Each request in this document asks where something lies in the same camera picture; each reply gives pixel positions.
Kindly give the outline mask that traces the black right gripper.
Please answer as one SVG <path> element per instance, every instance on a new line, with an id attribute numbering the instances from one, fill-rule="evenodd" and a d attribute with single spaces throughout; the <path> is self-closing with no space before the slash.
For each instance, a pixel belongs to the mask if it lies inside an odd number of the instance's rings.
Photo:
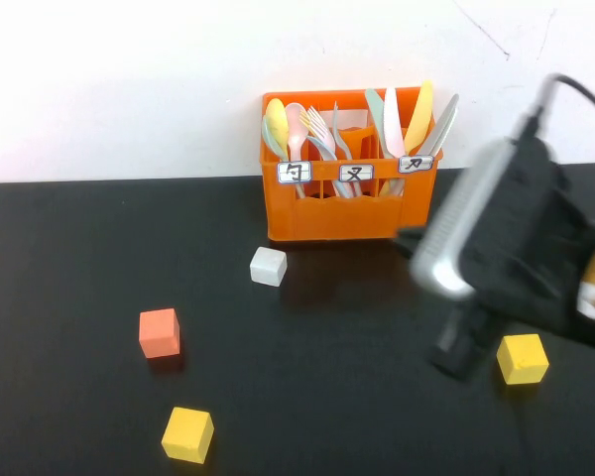
<path id="1" fill-rule="evenodd" d="M 508 322 L 517 320 L 595 343 L 595 319 L 580 312 L 581 279 L 595 256 L 595 220 L 573 202 L 561 167 L 543 142 L 514 144 L 512 156 L 463 249 L 472 302 L 456 305 L 429 355 L 441 373 L 468 379 Z M 397 231 L 413 256 L 425 226 Z"/>

